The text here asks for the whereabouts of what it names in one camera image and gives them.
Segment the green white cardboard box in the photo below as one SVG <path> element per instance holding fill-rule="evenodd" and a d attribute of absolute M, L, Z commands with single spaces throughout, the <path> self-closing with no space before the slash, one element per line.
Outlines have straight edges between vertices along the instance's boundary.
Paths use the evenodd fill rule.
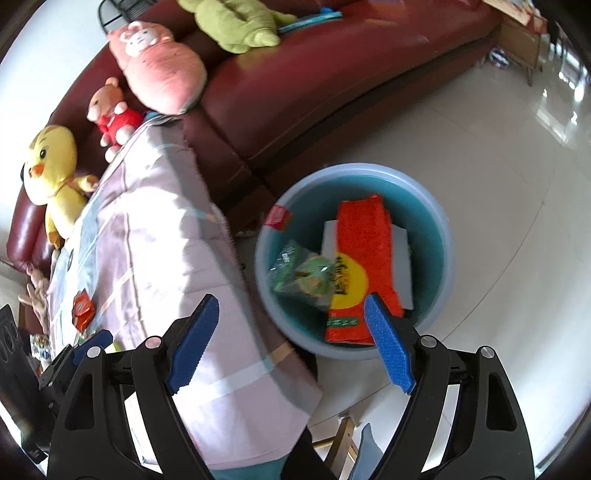
<path fill-rule="evenodd" d="M 330 220 L 324 223 L 322 232 L 321 255 L 335 261 L 335 234 L 337 234 L 338 221 Z M 397 225 L 391 226 L 392 230 L 392 278 L 394 289 L 398 293 L 399 300 L 405 310 L 414 309 L 414 297 L 412 288 L 411 252 L 408 243 L 408 234 L 404 228 Z"/>

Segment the long red plastic bag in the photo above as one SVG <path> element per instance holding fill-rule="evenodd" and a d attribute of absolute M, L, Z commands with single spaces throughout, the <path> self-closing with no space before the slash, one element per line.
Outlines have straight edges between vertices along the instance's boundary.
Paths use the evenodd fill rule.
<path fill-rule="evenodd" d="M 371 293 L 381 296 L 396 316 L 405 310 L 392 278 L 390 212 L 377 194 L 339 204 L 335 234 L 335 293 L 329 307 L 325 341 L 332 344 L 374 344 L 363 313 Z"/>

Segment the clear green snack bag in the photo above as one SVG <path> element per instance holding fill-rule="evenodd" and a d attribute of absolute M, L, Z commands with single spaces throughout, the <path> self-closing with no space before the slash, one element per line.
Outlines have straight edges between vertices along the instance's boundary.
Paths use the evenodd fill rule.
<path fill-rule="evenodd" d="M 280 250 L 267 278 L 277 296 L 328 311 L 335 293 L 335 261 L 290 240 Z"/>

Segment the blue grey trash bin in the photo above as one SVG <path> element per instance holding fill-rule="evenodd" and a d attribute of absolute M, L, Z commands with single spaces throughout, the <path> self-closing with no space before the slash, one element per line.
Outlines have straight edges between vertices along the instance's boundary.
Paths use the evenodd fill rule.
<path fill-rule="evenodd" d="M 453 235 L 416 180 L 342 164 L 305 177 L 273 205 L 254 269 L 266 312 L 292 342 L 332 359 L 373 359 L 363 302 L 377 292 L 394 314 L 427 330 L 452 292 Z"/>

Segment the candy jar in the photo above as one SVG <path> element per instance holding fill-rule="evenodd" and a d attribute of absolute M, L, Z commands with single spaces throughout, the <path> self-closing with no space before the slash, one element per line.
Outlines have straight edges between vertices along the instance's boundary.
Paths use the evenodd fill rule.
<path fill-rule="evenodd" d="M 30 337 L 31 355 L 40 363 L 44 371 L 52 362 L 51 346 L 49 337 L 43 333 L 31 334 Z"/>

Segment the orange snack wrapper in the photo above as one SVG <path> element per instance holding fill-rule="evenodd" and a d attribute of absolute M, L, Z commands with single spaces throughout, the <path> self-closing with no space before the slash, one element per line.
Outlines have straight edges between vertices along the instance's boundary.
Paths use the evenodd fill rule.
<path fill-rule="evenodd" d="M 72 324 L 79 333 L 84 333 L 92 320 L 96 310 L 92 299 L 85 289 L 76 293 L 72 305 Z"/>

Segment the beige plush hand toy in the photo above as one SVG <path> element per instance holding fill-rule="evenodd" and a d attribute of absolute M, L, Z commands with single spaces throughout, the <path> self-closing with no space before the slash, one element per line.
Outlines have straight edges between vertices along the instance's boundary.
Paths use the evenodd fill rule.
<path fill-rule="evenodd" d="M 49 280 L 43 272 L 32 265 L 26 267 L 30 282 L 26 286 L 27 294 L 19 295 L 19 301 L 33 309 L 44 334 L 49 333 L 48 298 Z"/>

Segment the pink plaid tablecloth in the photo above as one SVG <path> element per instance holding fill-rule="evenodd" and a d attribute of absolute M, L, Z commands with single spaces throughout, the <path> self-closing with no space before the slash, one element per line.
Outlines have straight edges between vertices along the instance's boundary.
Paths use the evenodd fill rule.
<path fill-rule="evenodd" d="M 54 352 L 80 339 L 82 291 L 96 310 L 90 330 L 108 330 L 120 350 L 215 296 L 217 328 L 176 408 L 215 478 L 280 477 L 322 393 L 245 283 L 178 121 L 141 125 L 76 221 L 48 290 Z"/>

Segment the yellow duck plush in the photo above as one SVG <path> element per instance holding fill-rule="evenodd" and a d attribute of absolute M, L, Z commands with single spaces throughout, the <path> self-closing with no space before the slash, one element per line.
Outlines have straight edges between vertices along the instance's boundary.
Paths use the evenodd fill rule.
<path fill-rule="evenodd" d="M 48 125 L 33 139 L 23 165 L 23 184 L 29 200 L 45 206 L 48 242 L 60 249 L 99 180 L 94 175 L 75 176 L 77 148 L 66 127 Z"/>

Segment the teddy bear red shirt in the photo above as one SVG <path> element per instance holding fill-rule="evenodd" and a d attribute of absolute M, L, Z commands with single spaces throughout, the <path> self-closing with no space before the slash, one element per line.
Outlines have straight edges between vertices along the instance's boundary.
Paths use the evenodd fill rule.
<path fill-rule="evenodd" d="M 106 149 L 105 160 L 108 163 L 113 161 L 143 122 L 143 116 L 131 109 L 124 100 L 115 77 L 107 78 L 105 84 L 91 97 L 87 119 L 101 132 L 100 145 Z"/>

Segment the pink carrot plush pillow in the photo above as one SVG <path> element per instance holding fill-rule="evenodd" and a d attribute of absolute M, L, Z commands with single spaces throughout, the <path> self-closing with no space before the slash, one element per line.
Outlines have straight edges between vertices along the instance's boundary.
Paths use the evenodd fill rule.
<path fill-rule="evenodd" d="M 129 89 L 141 104 L 181 115 L 197 103 L 207 73 L 204 62 L 159 24 L 134 21 L 107 34 L 108 46 Z"/>

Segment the dark red leather sofa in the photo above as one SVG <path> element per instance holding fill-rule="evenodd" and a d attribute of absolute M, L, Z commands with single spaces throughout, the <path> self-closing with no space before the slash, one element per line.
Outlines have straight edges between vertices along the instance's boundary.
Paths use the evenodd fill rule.
<path fill-rule="evenodd" d="M 501 16 L 481 1 L 335 1 L 338 20 L 280 46 L 230 55 L 193 16 L 161 1 L 143 18 L 204 61 L 207 84 L 182 119 L 214 203 L 233 232 L 252 227 L 291 184 L 393 113 L 469 69 Z M 91 95 L 121 71 L 88 1 L 47 1 L 1 63 L 1 257 L 45 268 L 44 211 L 22 187 L 26 148 L 49 123 L 68 127 L 82 173 L 105 169 Z"/>

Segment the wooden side table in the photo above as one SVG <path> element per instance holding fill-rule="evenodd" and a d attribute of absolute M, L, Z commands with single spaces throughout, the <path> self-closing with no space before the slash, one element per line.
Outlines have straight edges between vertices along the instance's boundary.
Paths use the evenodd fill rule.
<path fill-rule="evenodd" d="M 533 1 L 483 0 L 483 3 L 502 14 L 498 46 L 524 68 L 527 84 L 532 86 L 534 73 L 540 69 L 547 20 Z"/>

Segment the green dinosaur plush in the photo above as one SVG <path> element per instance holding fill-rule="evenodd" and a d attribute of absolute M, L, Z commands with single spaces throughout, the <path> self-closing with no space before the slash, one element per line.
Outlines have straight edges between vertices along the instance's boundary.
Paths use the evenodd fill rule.
<path fill-rule="evenodd" d="M 178 0 L 194 15 L 199 29 L 232 54 L 280 44 L 280 27 L 293 24 L 293 14 L 272 10 L 259 0 Z"/>

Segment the blue toy on sofa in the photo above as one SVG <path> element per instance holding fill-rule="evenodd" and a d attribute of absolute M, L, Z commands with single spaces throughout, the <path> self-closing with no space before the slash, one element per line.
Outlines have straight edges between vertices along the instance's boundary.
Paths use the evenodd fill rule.
<path fill-rule="evenodd" d="M 311 25 L 318 25 L 325 22 L 329 22 L 336 19 L 342 18 L 342 12 L 338 10 L 334 10 L 329 7 L 322 7 L 317 14 L 308 15 L 307 17 L 303 17 L 297 19 L 296 22 L 291 23 L 290 25 L 281 26 L 277 33 L 280 35 L 287 34 L 293 32 L 294 30 L 301 29 L 304 27 L 308 27 Z"/>

